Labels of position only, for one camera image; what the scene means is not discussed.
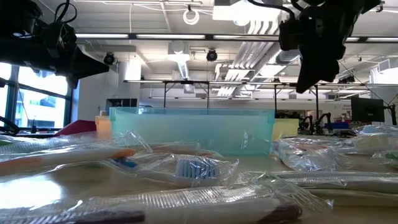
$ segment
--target wooden table surface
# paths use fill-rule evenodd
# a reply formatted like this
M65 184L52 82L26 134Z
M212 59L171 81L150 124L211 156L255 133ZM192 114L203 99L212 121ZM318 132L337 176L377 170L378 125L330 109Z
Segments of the wooden table surface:
M273 157L228 157L239 159L239 171L289 170ZM389 169L382 167L381 172ZM63 198L108 197L175 189L175 186L136 179L101 164L64 167L46 174L0 183L0 207L45 205ZM344 190L322 190L316 195L335 201L326 215L309 217L297 223L398 223L398 199L385 196L358 196Z

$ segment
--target computer monitor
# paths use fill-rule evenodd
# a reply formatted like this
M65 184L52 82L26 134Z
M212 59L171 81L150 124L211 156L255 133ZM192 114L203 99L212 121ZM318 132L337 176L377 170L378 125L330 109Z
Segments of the computer monitor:
M383 100L351 98L353 121L384 122Z

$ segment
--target security camera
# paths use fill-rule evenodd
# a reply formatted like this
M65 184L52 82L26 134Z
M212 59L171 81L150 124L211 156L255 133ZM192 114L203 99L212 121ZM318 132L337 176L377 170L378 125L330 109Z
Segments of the security camera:
M215 49L210 49L207 53L206 59L208 62L214 62L217 60L217 53Z
M114 57L114 52L107 52L106 56L104 58L104 63L106 65L113 65L116 62L116 59Z

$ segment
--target translucent plastic container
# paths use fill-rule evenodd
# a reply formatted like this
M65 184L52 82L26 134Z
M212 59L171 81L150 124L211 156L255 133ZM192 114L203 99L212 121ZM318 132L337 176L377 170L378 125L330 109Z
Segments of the translucent plastic container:
M299 128L299 119L275 119L274 130L272 131L272 140L278 140L285 137L297 137Z
M149 144L198 141L224 156L268 154L274 110L111 108L113 135L136 131Z

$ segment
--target orange object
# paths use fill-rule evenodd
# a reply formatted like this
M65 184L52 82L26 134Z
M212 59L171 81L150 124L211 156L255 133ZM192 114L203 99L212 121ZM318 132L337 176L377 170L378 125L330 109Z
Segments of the orange object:
M133 156L135 154L136 154L136 151L134 149L123 149L122 151L113 154L109 158L116 159L116 158Z

